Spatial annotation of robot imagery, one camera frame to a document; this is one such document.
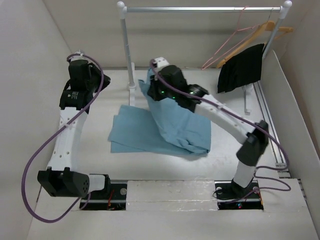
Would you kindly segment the light blue trousers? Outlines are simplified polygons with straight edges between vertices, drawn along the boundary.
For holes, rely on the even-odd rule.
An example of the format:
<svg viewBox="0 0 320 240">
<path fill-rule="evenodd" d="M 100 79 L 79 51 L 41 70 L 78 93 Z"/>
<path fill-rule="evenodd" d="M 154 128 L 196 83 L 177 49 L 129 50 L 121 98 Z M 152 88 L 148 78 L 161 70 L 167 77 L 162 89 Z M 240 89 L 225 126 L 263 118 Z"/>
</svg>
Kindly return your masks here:
<svg viewBox="0 0 320 240">
<path fill-rule="evenodd" d="M 138 81 L 148 109 L 122 105 L 108 136 L 111 153 L 152 152 L 206 155 L 211 150 L 211 122 L 170 99 L 154 101 L 147 92 L 153 72 Z"/>
</svg>

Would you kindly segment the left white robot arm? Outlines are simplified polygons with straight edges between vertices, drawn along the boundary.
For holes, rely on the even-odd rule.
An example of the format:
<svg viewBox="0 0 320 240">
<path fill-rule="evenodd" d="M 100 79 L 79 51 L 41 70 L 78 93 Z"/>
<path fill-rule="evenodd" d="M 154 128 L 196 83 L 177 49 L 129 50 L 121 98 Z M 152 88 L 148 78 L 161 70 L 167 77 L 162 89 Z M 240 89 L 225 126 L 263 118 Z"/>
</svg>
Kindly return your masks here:
<svg viewBox="0 0 320 240">
<path fill-rule="evenodd" d="M 104 199 L 112 191 L 108 176 L 78 172 L 78 147 L 89 115 L 88 104 L 111 79 L 81 56 L 73 56 L 68 62 L 69 80 L 59 101 L 62 131 L 56 137 L 47 169 L 38 172 L 37 180 L 52 197 L 85 198 L 95 192 Z"/>
</svg>

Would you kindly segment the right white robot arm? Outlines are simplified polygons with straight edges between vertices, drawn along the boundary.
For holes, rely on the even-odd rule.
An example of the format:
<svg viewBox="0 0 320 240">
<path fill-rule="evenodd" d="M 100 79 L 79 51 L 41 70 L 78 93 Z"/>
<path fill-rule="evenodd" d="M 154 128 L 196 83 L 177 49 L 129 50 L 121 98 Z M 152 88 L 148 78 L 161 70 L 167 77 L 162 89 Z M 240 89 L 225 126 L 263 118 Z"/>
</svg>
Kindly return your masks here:
<svg viewBox="0 0 320 240">
<path fill-rule="evenodd" d="M 155 101 L 172 99 L 180 107 L 209 119 L 229 134 L 241 147 L 236 153 L 238 165 L 233 179 L 224 191 L 232 198 L 240 198 L 249 192 L 249 185 L 261 156 L 264 154 L 269 139 L 268 124 L 261 120 L 254 123 L 253 131 L 248 132 L 245 120 L 239 120 L 234 112 L 224 107 L 209 92 L 197 84 L 188 84 L 182 70 L 167 62 L 152 60 L 150 67 L 150 89 L 147 94 Z"/>
</svg>

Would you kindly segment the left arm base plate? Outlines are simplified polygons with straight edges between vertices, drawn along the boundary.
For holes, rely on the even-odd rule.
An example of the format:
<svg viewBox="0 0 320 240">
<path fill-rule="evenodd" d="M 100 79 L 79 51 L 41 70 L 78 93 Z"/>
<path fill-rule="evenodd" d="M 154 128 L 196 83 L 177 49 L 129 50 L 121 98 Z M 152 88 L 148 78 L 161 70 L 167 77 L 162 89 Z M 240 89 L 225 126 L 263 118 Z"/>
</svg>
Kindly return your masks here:
<svg viewBox="0 0 320 240">
<path fill-rule="evenodd" d="M 109 190 L 97 190 L 80 201 L 83 211 L 125 211 L 127 204 L 127 181 L 111 181 Z"/>
</svg>

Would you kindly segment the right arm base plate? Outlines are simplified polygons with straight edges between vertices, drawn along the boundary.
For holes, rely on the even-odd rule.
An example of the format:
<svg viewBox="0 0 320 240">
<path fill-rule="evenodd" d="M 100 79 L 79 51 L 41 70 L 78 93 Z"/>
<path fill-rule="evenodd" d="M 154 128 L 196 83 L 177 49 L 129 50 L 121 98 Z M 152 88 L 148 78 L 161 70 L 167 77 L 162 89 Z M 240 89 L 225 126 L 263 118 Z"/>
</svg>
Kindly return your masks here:
<svg viewBox="0 0 320 240">
<path fill-rule="evenodd" d="M 244 192 L 235 193 L 229 182 L 218 183 L 212 196 L 217 200 L 218 210 L 263 210 L 258 183 L 251 183 Z"/>
</svg>

